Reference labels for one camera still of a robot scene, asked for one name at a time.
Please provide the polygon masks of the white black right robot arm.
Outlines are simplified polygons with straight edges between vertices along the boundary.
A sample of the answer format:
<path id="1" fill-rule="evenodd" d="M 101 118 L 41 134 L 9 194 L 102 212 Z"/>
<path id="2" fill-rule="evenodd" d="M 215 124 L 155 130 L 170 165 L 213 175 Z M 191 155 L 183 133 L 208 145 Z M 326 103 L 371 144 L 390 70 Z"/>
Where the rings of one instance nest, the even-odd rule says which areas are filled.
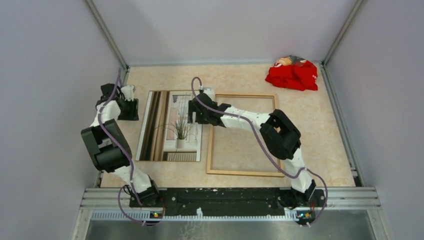
<path id="1" fill-rule="evenodd" d="M 303 160 L 301 133 L 283 111 L 246 111 L 227 103 L 217 104 L 201 92 L 188 102 L 188 122 L 252 132 L 268 160 L 290 179 L 288 207 L 317 206 L 320 197 L 315 195 L 316 182 Z"/>

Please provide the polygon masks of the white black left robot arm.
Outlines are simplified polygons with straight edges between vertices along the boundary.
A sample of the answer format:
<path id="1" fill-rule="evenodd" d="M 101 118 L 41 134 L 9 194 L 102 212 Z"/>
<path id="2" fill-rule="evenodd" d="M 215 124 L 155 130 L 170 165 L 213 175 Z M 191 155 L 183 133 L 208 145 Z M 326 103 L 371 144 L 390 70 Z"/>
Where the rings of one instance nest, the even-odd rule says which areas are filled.
<path id="1" fill-rule="evenodd" d="M 101 92 L 92 124 L 81 131 L 93 165 L 99 171 L 120 177 L 128 185 L 134 199 L 132 207 L 154 207 L 161 198 L 158 187 L 135 165 L 131 148 L 117 123 L 139 120 L 135 87 L 108 83 L 101 86 Z"/>

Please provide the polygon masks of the wooden picture frame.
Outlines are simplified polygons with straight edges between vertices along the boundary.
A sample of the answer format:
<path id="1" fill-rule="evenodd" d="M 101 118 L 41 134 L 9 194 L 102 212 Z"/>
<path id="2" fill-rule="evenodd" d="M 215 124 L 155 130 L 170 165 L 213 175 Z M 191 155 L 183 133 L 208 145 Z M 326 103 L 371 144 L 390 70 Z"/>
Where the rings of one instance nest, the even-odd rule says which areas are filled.
<path id="1" fill-rule="evenodd" d="M 275 94 L 217 93 L 215 101 L 254 113 L 269 114 L 279 108 Z M 283 177 L 261 149 L 250 126 L 211 126 L 206 172 L 212 175 Z"/>

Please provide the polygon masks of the printed plant window photo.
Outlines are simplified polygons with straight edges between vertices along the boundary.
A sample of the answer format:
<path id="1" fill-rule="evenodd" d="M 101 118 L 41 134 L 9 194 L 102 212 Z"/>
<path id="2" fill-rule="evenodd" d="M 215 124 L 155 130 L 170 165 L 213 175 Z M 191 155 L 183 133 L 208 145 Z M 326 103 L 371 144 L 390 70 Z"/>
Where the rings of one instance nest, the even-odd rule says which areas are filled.
<path id="1" fill-rule="evenodd" d="M 136 161 L 199 162 L 202 126 L 189 123 L 189 90 L 154 90 L 148 93 Z"/>

